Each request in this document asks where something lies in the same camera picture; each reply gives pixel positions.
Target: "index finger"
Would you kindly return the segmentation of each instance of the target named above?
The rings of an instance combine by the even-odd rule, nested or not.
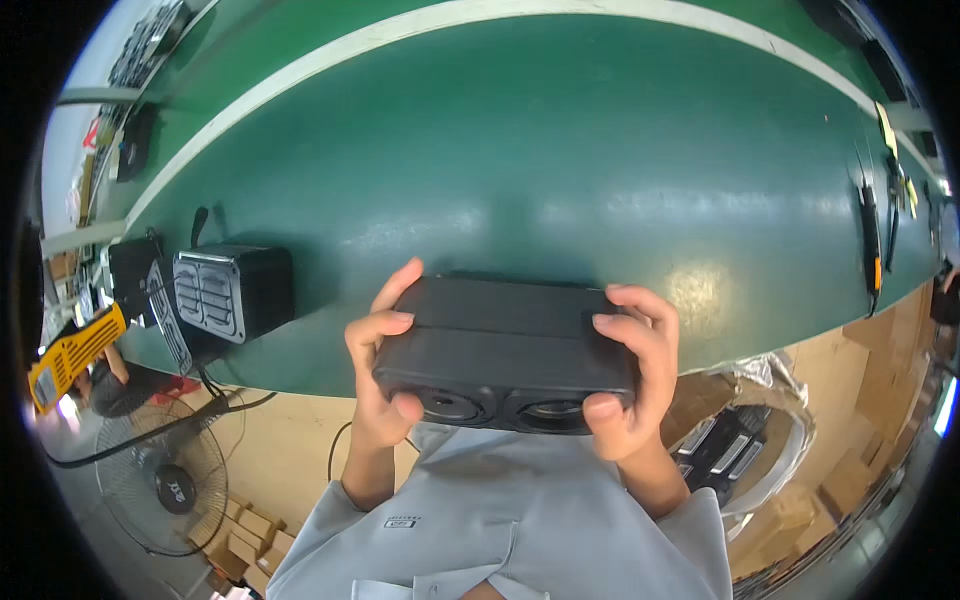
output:
[[[380,293],[373,299],[370,305],[370,312],[375,313],[381,310],[393,308],[400,296],[410,287],[414,281],[423,275],[423,261],[414,256],[410,262],[399,268],[393,275],[387,279],[380,289]]]
[[[665,335],[673,344],[680,339],[680,317],[677,308],[654,292],[639,285],[607,286],[607,299],[617,306],[632,306],[652,321],[655,331]]]

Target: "fan logo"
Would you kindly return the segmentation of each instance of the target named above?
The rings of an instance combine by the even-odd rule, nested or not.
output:
[[[174,499],[178,502],[185,502],[186,496],[183,495],[183,492],[180,490],[180,484],[176,481],[168,483],[167,487],[170,488],[170,491],[174,493]]]
[[[410,528],[417,524],[417,521],[420,520],[419,516],[391,516],[383,524],[387,529],[396,529],[396,528]]]

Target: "shirt sleeve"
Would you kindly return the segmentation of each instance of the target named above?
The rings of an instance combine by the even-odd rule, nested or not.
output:
[[[295,570],[304,558],[366,515],[353,504],[339,481],[331,481],[294,539],[287,556],[276,568],[267,586],[267,597],[280,591],[287,574]]]
[[[732,600],[727,540],[712,488],[694,492],[673,513],[657,521],[657,526],[697,569],[717,600]]]

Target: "black screwdriver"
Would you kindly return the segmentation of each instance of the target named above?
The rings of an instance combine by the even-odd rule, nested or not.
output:
[[[880,287],[883,284],[883,273],[880,268],[880,226],[876,216],[876,200],[874,188],[867,183],[867,172],[860,159],[860,149],[856,148],[856,161],[860,165],[860,221],[863,224],[863,275],[867,283],[867,293],[870,295],[870,313],[867,318],[874,316],[876,304],[880,300]]]

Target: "green work surface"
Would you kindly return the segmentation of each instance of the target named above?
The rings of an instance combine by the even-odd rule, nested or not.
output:
[[[160,103],[146,168],[109,183],[97,219],[124,218],[170,159],[221,110],[289,62],[367,25],[436,4],[431,0],[230,0],[215,5],[184,37],[148,86]],[[712,9],[797,44],[872,97],[882,88],[857,50],[820,30],[796,0],[700,0]]]
[[[505,19],[293,87],[189,162],[132,235],[186,248],[203,205],[202,243],[293,253],[300,317],[217,361],[225,383],[351,396],[343,327],[413,255],[428,273],[648,286],[680,310],[689,371],[867,312],[854,141],[885,189],[876,121],[776,56],[638,19]],[[881,308],[937,268],[919,209]],[[156,328],[121,342],[172,369]]]

